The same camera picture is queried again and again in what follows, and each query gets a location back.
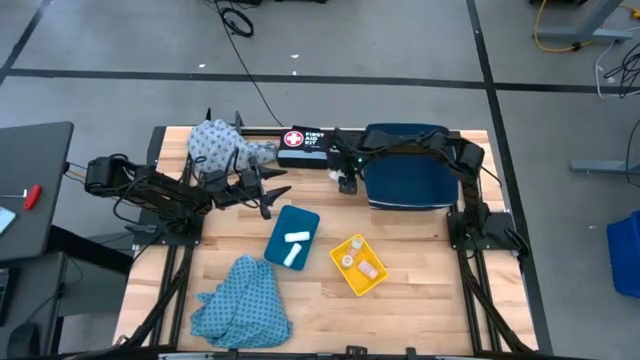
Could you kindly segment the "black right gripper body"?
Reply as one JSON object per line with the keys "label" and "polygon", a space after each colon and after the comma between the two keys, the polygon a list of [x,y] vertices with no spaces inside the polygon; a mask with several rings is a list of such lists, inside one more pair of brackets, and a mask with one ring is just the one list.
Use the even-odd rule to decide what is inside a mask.
{"label": "black right gripper body", "polygon": [[329,169],[344,175],[360,175],[363,162],[356,147],[361,140],[361,132],[350,132],[335,128],[329,136]]}

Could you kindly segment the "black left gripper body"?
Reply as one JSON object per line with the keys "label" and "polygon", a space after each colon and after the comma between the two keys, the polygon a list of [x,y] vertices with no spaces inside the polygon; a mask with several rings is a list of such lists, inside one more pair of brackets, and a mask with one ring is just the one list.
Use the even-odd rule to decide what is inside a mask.
{"label": "black left gripper body", "polygon": [[258,209],[261,217],[269,220],[271,212],[267,204],[267,195],[262,185],[261,165],[255,156],[251,156],[248,159],[248,167],[244,170],[239,170],[237,160],[237,155],[231,155],[227,160],[224,179],[226,180],[229,177],[229,171],[232,170],[238,176],[238,180],[234,184],[229,184],[226,180],[226,187],[218,197],[218,208],[224,209],[241,204],[251,209]]}

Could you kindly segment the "pale grey-blue patterned gown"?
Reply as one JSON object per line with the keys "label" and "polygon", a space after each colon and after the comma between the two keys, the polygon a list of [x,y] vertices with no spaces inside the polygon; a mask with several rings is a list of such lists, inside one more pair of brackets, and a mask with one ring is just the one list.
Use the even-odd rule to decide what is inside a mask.
{"label": "pale grey-blue patterned gown", "polygon": [[277,146],[272,142],[249,142],[234,127],[220,119],[205,120],[192,128],[187,141],[189,155],[196,173],[212,173],[249,167],[249,159],[254,157],[259,164],[276,160]]}

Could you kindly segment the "teal plastic bin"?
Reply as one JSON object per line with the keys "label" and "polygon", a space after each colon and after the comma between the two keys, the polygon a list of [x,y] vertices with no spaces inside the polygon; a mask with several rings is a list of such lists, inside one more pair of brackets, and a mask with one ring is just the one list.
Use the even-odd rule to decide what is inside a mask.
{"label": "teal plastic bin", "polygon": [[264,258],[276,265],[283,265],[283,260],[289,253],[294,243],[286,243],[284,236],[286,233],[309,231],[311,239],[299,243],[302,246],[300,253],[295,258],[290,269],[302,271],[312,248],[314,236],[320,222],[320,216],[314,212],[304,210],[291,205],[285,205],[276,221],[272,235],[267,243]]}

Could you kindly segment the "navy white fabric basket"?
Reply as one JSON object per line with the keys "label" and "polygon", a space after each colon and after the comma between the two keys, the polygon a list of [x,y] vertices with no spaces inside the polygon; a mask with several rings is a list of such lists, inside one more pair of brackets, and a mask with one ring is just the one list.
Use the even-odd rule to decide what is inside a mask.
{"label": "navy white fabric basket", "polygon": [[458,201],[458,180],[424,155],[389,155],[363,169],[369,205],[382,210],[428,211]]}

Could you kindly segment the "yellow slotted plastic basket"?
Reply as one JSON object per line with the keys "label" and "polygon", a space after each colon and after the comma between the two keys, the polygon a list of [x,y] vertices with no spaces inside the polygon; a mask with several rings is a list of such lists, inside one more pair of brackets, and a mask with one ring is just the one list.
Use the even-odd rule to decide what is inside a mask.
{"label": "yellow slotted plastic basket", "polygon": [[[351,248],[351,241],[355,238],[360,238],[363,240],[363,245],[359,250]],[[341,259],[344,255],[347,254],[353,257],[354,262],[350,268],[343,269],[341,266]],[[349,287],[357,296],[365,295],[381,282],[386,280],[389,276],[389,272],[386,269],[385,265],[379,259],[371,245],[361,234],[355,234],[351,236],[348,240],[332,249],[330,252],[330,258],[333,260],[334,264],[346,280]],[[370,280],[358,270],[358,264],[362,260],[366,260],[379,271],[379,275],[375,280]]]}

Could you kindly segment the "blue plastic bin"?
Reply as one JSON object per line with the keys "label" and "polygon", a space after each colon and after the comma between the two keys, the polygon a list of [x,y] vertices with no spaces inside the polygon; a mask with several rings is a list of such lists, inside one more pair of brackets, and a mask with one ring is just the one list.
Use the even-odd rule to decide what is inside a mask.
{"label": "blue plastic bin", "polygon": [[606,234],[615,290],[640,299],[640,211],[609,224]]}

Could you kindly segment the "black first aid kit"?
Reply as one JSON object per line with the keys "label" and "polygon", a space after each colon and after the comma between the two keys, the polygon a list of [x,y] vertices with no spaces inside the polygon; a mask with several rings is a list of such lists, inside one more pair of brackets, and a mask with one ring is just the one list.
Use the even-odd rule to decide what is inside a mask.
{"label": "black first aid kit", "polygon": [[327,137],[319,128],[292,126],[280,137],[277,163],[283,168],[327,169]]}

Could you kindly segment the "teal-blue patterned gown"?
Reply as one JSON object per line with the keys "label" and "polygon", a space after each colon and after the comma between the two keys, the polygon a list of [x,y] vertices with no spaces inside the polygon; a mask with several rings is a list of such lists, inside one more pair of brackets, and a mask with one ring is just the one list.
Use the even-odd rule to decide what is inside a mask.
{"label": "teal-blue patterned gown", "polygon": [[293,333],[274,271],[262,259],[243,255],[213,292],[196,295],[190,334],[227,349],[272,348]]}

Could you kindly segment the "dark grey side desk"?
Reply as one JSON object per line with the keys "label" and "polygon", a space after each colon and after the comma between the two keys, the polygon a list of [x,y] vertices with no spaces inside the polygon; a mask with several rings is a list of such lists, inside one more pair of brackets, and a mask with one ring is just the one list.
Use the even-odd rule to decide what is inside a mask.
{"label": "dark grey side desk", "polygon": [[0,236],[0,262],[46,251],[73,130],[70,122],[0,128],[0,194],[42,187],[31,210],[20,199],[0,198],[0,207],[17,215]]}

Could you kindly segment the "grey desk foot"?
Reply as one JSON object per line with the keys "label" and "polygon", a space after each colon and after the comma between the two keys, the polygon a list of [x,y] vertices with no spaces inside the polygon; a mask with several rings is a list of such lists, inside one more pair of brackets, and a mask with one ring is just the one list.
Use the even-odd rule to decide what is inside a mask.
{"label": "grey desk foot", "polygon": [[640,164],[628,165],[620,160],[571,160],[569,169],[573,172],[609,173],[624,175],[640,175]]}

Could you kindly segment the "wooden desk grey legs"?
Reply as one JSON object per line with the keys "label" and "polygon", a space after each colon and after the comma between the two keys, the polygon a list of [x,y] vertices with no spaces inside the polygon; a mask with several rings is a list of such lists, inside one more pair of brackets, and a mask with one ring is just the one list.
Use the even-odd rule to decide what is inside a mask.
{"label": "wooden desk grey legs", "polygon": [[530,4],[539,4],[534,22],[532,37],[539,44],[542,39],[566,41],[570,46],[579,43],[585,46],[593,42],[625,42],[633,38],[630,31],[605,29],[602,25],[620,8],[625,0],[596,0],[596,5],[573,27],[546,27],[540,26],[543,12],[550,1],[554,0],[529,0]]}

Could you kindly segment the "black computer mouse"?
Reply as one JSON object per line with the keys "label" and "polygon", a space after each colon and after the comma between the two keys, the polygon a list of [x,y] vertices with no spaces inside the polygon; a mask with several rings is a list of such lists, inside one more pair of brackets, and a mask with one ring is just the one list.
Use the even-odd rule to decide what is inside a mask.
{"label": "black computer mouse", "polygon": [[7,356],[26,358],[40,355],[39,330],[35,323],[23,323],[9,335]]}

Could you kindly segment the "black rig frame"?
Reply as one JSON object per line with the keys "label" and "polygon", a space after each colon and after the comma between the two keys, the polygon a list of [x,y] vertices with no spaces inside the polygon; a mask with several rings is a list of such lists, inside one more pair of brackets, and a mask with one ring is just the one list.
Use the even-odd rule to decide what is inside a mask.
{"label": "black rig frame", "polygon": [[[304,269],[273,267],[293,335],[279,347],[247,352],[344,353],[347,345],[359,345],[370,354],[400,354],[407,347],[418,354],[472,354],[447,209],[374,210],[362,183],[358,195],[345,195],[326,170],[287,171],[265,183],[267,189],[292,186],[274,203],[272,219],[264,220],[259,210],[242,205],[214,210],[205,218],[186,293],[174,295],[167,306],[159,343],[170,343],[176,301],[183,299],[177,349],[219,350],[190,334],[190,316],[200,305],[195,295],[214,291],[243,254],[263,258],[280,209],[292,205],[320,216]],[[389,271],[386,280],[362,296],[354,294],[329,255],[355,234],[364,236]],[[132,335],[157,302],[167,255],[167,247],[153,246],[136,261],[114,341]],[[516,257],[489,250],[484,259],[496,308],[523,343],[538,349]]]}

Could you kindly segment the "red-handled hex key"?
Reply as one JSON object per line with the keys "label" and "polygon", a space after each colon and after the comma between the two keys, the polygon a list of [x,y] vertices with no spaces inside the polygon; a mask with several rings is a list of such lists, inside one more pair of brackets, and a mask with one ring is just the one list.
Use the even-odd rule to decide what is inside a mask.
{"label": "red-handled hex key", "polygon": [[0,198],[8,199],[20,199],[23,201],[23,209],[33,209],[39,201],[42,192],[42,187],[39,184],[34,184],[29,189],[24,189],[21,194],[0,194]]}

